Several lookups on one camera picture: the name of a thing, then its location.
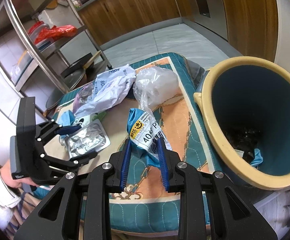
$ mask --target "metal shelf rack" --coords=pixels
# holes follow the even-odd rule
[[[27,51],[33,58],[33,61],[25,68],[22,72],[20,78],[14,84],[11,80],[9,73],[0,65],[0,72],[7,81],[7,83],[15,90],[15,92],[20,96],[24,97],[25,95],[21,92],[21,88],[24,86],[25,82],[30,78],[32,73],[39,66],[42,71],[46,74],[46,76],[53,82],[57,89],[59,89],[63,94],[70,92],[70,88],[67,87],[63,78],[58,75],[53,68],[48,63],[47,59],[57,53],[60,58],[68,65],[67,60],[60,52],[60,48],[65,45],[67,42],[72,40],[74,37],[63,37],[51,45],[49,45],[43,51],[39,51],[38,48],[33,44],[31,39],[29,38],[23,23],[37,19],[39,14],[46,8],[46,6],[52,0],[1,0],[0,1],[0,37],[10,31],[11,29],[15,29],[18,37],[21,42],[24,44]],[[107,66],[109,69],[112,68],[109,63],[106,55],[101,51],[99,45],[95,42],[94,38],[88,31],[85,26],[85,23],[78,15],[76,8],[71,0],[66,0],[69,7],[73,11],[75,17],[80,23],[81,27],[78,28],[77,35],[79,33],[85,32],[92,44],[95,46],[96,50],[99,51],[100,56],[102,58],[102,62],[98,65],[101,65],[103,68]]]

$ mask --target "person's hand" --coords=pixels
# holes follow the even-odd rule
[[[19,188],[22,186],[23,183],[37,186],[31,178],[23,178],[23,179],[13,179],[11,177],[11,171],[10,171],[10,160],[6,162],[6,164],[0,168],[0,176],[3,180],[3,182],[8,186],[8,187],[13,187],[13,188]]]

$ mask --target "red plastic bag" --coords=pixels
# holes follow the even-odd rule
[[[43,28],[35,39],[35,44],[43,41],[47,38],[52,38],[54,41],[60,39],[61,37],[72,37],[77,33],[77,28],[72,25],[64,25],[61,27],[53,26],[50,30]]]

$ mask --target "yellow bin rim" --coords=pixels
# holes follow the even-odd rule
[[[195,101],[200,101],[204,123],[209,138],[218,155],[225,164],[240,178],[249,184],[266,190],[279,190],[290,186],[290,173],[282,176],[265,174],[244,161],[229,144],[216,120],[212,106],[212,90],[218,77],[226,70],[240,65],[256,65],[270,69],[290,83],[290,73],[279,65],[257,57],[233,57],[215,65],[208,72],[202,88],[201,99],[195,96]]]

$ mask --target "yellow logo sticker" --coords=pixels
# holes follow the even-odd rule
[[[138,120],[137,122],[135,122],[132,130],[130,131],[130,137],[132,137],[133,139],[135,139],[136,135],[139,133],[139,131],[141,130],[141,128],[144,126],[144,124]]]

